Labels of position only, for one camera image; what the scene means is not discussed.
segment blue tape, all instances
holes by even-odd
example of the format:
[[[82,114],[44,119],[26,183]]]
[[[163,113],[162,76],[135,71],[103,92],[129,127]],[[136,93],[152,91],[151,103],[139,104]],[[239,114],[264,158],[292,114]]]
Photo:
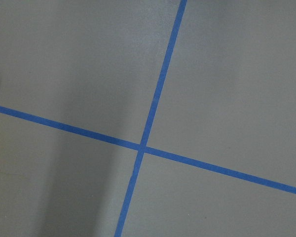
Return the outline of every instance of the blue tape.
[[[246,174],[246,173],[242,173],[239,171],[235,171],[232,169],[227,169],[221,166],[217,166],[217,165],[213,165],[213,164],[209,164],[206,162],[202,162],[199,160],[195,160],[195,159],[191,159],[188,157],[183,157],[180,155],[176,155],[173,153],[169,153],[169,152],[164,152],[155,148],[151,148],[151,147],[146,147],[145,148],[145,153],[151,154],[151,155],[155,155],[158,157],[163,157],[166,159],[170,159],[170,160],[174,160],[180,163],[184,163],[184,164],[188,164],[188,165],[192,165],[198,168],[202,168],[202,169],[206,169],[212,172],[216,172],[219,174],[224,174],[224,175],[228,175],[237,179],[242,179],[242,180],[246,180],[252,183],[256,183],[256,184],[260,184],[260,185],[264,185],[264,186],[268,186],[274,189],[279,189],[285,192],[289,192],[292,194],[296,194],[296,187],[293,186],[289,186],[286,184],[282,184],[282,183],[278,183],[275,181],[271,181],[268,179],[263,179],[263,178],[259,178],[257,176],[253,176],[250,174]]]
[[[0,106],[0,113],[138,151],[139,144]]]
[[[42,125],[46,125],[46,126],[50,126],[50,127],[54,127],[56,129],[60,129],[63,131],[67,131],[67,132],[71,132],[71,133],[75,133],[81,136],[86,136],[86,137],[90,137],[96,140],[100,140],[100,141],[104,141],[104,142],[108,142],[108,143],[112,143],[118,146],[122,146],[122,147],[126,147],[126,148],[130,148],[136,151],[139,151],[137,153],[137,156],[143,154],[143,153],[147,153],[147,154],[151,154],[154,156],[158,156],[158,157],[162,157],[165,159],[170,159],[170,160],[174,160],[183,164],[188,164],[188,165],[192,165],[198,168],[202,168],[202,169],[206,169],[212,172],[216,172],[216,173],[220,173],[223,175],[228,175],[237,179],[242,179],[242,180],[246,180],[252,183],[256,183],[256,184],[260,184],[260,185],[265,185],[274,189],[279,189],[285,192],[289,192],[292,194],[296,194],[296,187],[293,186],[289,186],[286,184],[282,184],[282,183],[278,183],[275,181],[271,181],[271,180],[267,180],[267,179],[263,179],[263,178],[259,178],[257,176],[253,176],[250,174],[246,174],[246,173],[242,173],[239,171],[235,171],[232,169],[227,169],[221,166],[217,166],[217,165],[213,165],[213,164],[209,164],[206,162],[202,162],[199,160],[195,160],[195,159],[191,159],[188,157],[183,157],[180,155],[176,155],[174,153],[169,153],[169,152],[165,152],[162,150],[158,150],[155,148],[151,148],[151,147],[144,147],[144,149],[140,148],[139,144],[135,144],[132,142],[128,142],[125,140],[121,140],[118,138],[114,138],[114,137],[110,137],[110,136],[106,136],[104,134],[101,133],[97,133],[97,132],[92,132],[92,131],[88,131],[82,128],[78,128],[78,127],[74,127],[74,126],[70,126],[64,123],[60,123],[60,122],[56,122],[56,121],[52,121],[49,119],[45,119],[42,117],[38,117],[38,116],[34,116],[34,115],[30,115],[24,112],[20,112],[17,110],[12,110],[3,106],[0,106],[0,113],[2,114],[6,114],[6,115],[10,115],[16,118],[20,118],[20,119],[24,119],[27,121],[31,121],[31,122],[35,122],[35,123],[39,123]],[[142,158],[140,158],[140,156],[138,158],[136,158],[135,165],[134,165],[134,177],[138,176],[138,172],[139,172],[139,167],[141,165],[141,161]],[[130,198],[131,196],[129,196],[131,194],[131,192],[126,192],[128,195],[128,198]]]
[[[143,161],[145,148],[146,148],[148,138],[149,138],[149,135],[150,135],[153,119],[154,119],[154,116],[155,116],[156,111],[157,111],[157,107],[158,107],[158,103],[159,103],[159,100],[160,100],[162,88],[163,88],[163,85],[164,85],[164,82],[165,82],[165,79],[166,79],[166,76],[167,76],[167,72],[168,72],[168,69],[169,69],[169,64],[170,64],[170,61],[171,61],[171,56],[172,56],[172,53],[173,53],[174,45],[175,45],[176,40],[177,40],[180,24],[181,24],[182,17],[183,17],[183,14],[184,14],[184,10],[185,10],[185,6],[186,6],[186,1],[187,0],[181,0],[179,8],[178,8],[178,12],[177,12],[174,24],[173,24],[173,28],[172,28],[172,32],[171,32],[171,35],[170,35],[167,51],[166,51],[166,54],[164,56],[164,60],[163,60],[163,63],[162,63],[159,79],[158,79],[157,86],[156,86],[156,89],[155,89],[155,92],[154,92],[154,95],[153,95],[153,99],[152,99],[152,102],[151,102],[151,106],[150,106],[147,121],[146,121],[146,124],[145,124],[143,136],[142,136],[142,139],[141,139],[141,142],[140,142],[140,148],[139,148],[137,156],[136,156],[132,176],[131,176],[131,178],[129,180],[129,183],[128,183],[126,195],[125,195],[125,198],[124,198],[122,210],[120,212],[120,216],[119,216],[119,219],[118,219],[118,223],[117,223],[117,226],[116,226],[114,237],[120,237],[122,235],[122,231],[123,231],[123,228],[124,228],[127,212],[128,212],[129,205],[130,205],[130,202],[131,202],[131,199],[132,199],[132,196],[133,196],[133,192],[134,192],[134,189],[135,189],[135,185],[136,185],[136,181],[137,181],[137,178],[138,178],[139,170],[140,170],[140,167],[141,167],[141,164],[142,164],[142,161]]]

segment painted concrete floor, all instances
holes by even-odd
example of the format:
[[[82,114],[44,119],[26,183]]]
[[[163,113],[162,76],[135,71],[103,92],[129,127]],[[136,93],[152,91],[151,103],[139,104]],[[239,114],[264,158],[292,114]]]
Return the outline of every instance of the painted concrete floor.
[[[296,0],[0,0],[0,237],[55,236],[296,237]]]

